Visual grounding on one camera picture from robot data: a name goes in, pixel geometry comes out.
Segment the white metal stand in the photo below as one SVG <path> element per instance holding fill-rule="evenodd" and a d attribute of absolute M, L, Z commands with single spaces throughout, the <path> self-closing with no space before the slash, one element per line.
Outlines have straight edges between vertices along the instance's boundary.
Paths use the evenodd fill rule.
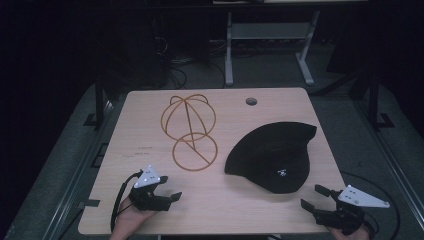
<path fill-rule="evenodd" d="M 233 40 L 303 40 L 304 46 L 295 54 L 304 81 L 307 85 L 314 84 L 313 77 L 306 62 L 316 25 L 320 16 L 319 11 L 314 11 L 309 22 L 300 23 L 236 23 L 232 13 L 227 14 L 226 25 L 226 54 L 225 54 L 225 84 L 232 86 L 232 41 Z"/>

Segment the black metal post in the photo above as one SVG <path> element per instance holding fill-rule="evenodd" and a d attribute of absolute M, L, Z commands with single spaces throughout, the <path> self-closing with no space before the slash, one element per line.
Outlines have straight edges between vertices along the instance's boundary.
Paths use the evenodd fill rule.
<path fill-rule="evenodd" d="M 101 74 L 98 73 L 95 81 L 95 102 L 96 102 L 96 120 L 95 120 L 95 129 L 98 130 L 103 122 L 104 112 L 103 112 L 103 88 L 101 81 Z"/>

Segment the aluminium frame rail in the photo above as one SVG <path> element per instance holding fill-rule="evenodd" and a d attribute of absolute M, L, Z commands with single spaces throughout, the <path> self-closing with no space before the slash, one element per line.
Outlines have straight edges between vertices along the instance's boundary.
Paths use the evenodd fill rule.
<path fill-rule="evenodd" d="M 56 201 L 42 240 L 79 239 L 78 224 L 103 161 L 124 100 L 106 101 L 103 122 L 87 122 L 94 103 L 81 100 L 54 148 L 45 171 L 49 196 Z"/>
<path fill-rule="evenodd" d="M 368 132 L 377 143 L 380 152 L 384 156 L 386 165 L 388 166 L 389 172 L 396 182 L 397 188 L 402 193 L 403 198 L 405 199 L 420 228 L 424 231 L 424 202 L 420 199 L 404 171 L 401 169 L 395 154 L 389 148 L 388 143 L 381 135 L 380 129 L 375 127 L 369 120 L 367 109 L 359 101 L 354 101 L 353 105 L 356 111 L 360 114 Z"/>

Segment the black hat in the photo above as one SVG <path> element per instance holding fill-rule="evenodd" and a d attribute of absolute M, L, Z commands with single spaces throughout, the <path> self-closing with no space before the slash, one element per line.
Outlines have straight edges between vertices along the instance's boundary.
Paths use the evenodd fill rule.
<path fill-rule="evenodd" d="M 245 135 L 229 153 L 224 172 L 274 193 L 298 191 L 310 172 L 308 143 L 317 127 L 300 122 L 263 125 Z"/>

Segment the person's left hand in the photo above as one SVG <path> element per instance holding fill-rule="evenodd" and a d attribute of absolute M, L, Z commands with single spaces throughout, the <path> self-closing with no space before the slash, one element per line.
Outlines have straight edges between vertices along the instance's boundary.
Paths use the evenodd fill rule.
<path fill-rule="evenodd" d="M 109 240 L 126 240 L 138 231 L 144 222 L 156 214 L 155 211 L 138 210 L 131 206 L 131 201 L 128 198 L 121 202 L 120 211 Z"/>

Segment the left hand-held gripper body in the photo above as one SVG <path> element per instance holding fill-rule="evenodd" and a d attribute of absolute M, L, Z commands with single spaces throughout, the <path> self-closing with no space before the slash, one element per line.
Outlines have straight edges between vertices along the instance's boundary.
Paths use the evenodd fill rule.
<path fill-rule="evenodd" d="M 158 196 L 154 193 L 155 180 L 161 177 L 152 165 L 141 171 L 141 175 L 130 190 L 128 198 L 132 205 L 140 211 L 168 211 L 170 196 Z"/>

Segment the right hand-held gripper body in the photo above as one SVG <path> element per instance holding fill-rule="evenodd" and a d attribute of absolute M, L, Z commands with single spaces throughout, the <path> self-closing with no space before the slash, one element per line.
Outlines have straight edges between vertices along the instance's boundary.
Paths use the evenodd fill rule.
<path fill-rule="evenodd" d="M 370 236 L 376 234 L 377 229 L 365 220 L 364 207 L 389 208 L 390 203 L 376 198 L 362 190 L 348 185 L 344 190 L 331 190 L 331 197 L 336 203 L 334 211 L 315 208 L 313 217 L 318 225 L 340 229 L 344 235 L 350 235 L 365 225 Z"/>

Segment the black table edge bracket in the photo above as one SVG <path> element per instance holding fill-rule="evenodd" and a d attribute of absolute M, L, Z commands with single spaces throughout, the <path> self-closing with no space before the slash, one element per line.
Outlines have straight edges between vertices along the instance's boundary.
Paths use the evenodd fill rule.
<path fill-rule="evenodd" d="M 95 199 L 87 199 L 85 201 L 81 201 L 78 204 L 78 208 L 80 209 L 84 209 L 85 207 L 98 207 L 100 204 L 100 200 L 95 200 Z"/>

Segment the person's right hand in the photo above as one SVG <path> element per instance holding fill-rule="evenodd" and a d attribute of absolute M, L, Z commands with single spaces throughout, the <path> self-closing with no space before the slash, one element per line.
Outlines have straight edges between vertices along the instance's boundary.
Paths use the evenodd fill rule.
<path fill-rule="evenodd" d="M 350 235 L 344 235 L 340 229 L 336 228 L 328 227 L 327 230 L 335 240 L 370 240 L 369 229 L 365 225 Z"/>

